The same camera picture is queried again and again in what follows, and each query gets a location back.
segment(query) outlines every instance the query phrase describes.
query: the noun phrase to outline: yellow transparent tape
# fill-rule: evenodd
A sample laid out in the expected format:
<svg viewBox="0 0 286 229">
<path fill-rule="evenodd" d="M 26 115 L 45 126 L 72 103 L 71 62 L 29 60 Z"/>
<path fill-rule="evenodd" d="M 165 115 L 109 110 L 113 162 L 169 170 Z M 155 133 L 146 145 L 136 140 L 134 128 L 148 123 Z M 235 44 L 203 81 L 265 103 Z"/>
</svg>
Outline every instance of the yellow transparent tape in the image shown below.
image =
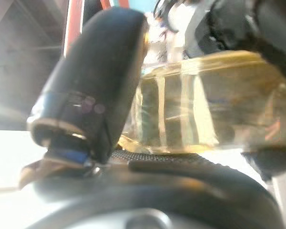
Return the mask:
<svg viewBox="0 0 286 229">
<path fill-rule="evenodd" d="M 142 77 L 119 144 L 201 153 L 286 145 L 286 79 L 258 54 L 221 52 Z"/>
</svg>

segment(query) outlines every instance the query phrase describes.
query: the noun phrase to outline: clear plastic container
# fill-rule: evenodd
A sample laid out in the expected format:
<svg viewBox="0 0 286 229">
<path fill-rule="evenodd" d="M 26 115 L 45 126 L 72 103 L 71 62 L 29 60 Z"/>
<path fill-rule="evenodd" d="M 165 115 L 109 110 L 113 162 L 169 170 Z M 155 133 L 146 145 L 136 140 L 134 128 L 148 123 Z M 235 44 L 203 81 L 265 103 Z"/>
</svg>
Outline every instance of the clear plastic container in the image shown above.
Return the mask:
<svg viewBox="0 0 286 229">
<path fill-rule="evenodd" d="M 157 68 L 142 77 L 119 144 L 150 154 L 285 146 L 286 79 L 245 51 Z"/>
</svg>

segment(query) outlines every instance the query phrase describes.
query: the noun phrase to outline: black object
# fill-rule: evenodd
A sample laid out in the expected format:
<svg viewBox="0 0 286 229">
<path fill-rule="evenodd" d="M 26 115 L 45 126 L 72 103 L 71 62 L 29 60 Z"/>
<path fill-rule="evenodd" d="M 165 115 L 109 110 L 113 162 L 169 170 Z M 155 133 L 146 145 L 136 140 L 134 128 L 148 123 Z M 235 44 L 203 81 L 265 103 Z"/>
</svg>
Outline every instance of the black object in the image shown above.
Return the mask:
<svg viewBox="0 0 286 229">
<path fill-rule="evenodd" d="M 190 58 L 222 50 L 258 52 L 286 76 L 286 0 L 202 1 L 185 47 Z"/>
<path fill-rule="evenodd" d="M 102 10 L 86 23 L 28 118 L 35 143 L 49 147 L 58 135 L 79 137 L 94 160 L 107 161 L 139 82 L 147 29 L 142 13 L 123 8 Z"/>
<path fill-rule="evenodd" d="M 100 0 L 85 0 L 84 15 L 82 24 L 85 25 L 97 12 L 101 11 L 102 4 Z"/>
<path fill-rule="evenodd" d="M 256 152 L 242 154 L 264 181 L 286 172 L 286 147 L 261 148 Z"/>
<path fill-rule="evenodd" d="M 284 228 L 278 205 L 260 184 L 220 165 L 130 161 L 92 177 L 59 177 L 23 190 L 34 192 L 39 202 L 61 206 L 30 229 L 60 229 L 98 214 L 140 208 L 175 213 L 213 229 Z"/>
<path fill-rule="evenodd" d="M 170 12 L 170 10 L 174 6 L 174 4 L 176 4 L 178 2 L 178 0 L 164 0 L 161 7 L 158 7 L 160 2 L 161 2 L 161 0 L 158 0 L 156 2 L 156 5 L 155 5 L 154 10 L 153 10 L 153 17 L 155 19 L 158 19 L 158 18 L 162 19 L 164 21 L 166 27 L 169 29 L 169 31 L 171 31 L 173 33 L 178 33 L 178 30 L 175 29 L 170 24 L 169 19 L 168 19 L 168 13 Z"/>
</svg>

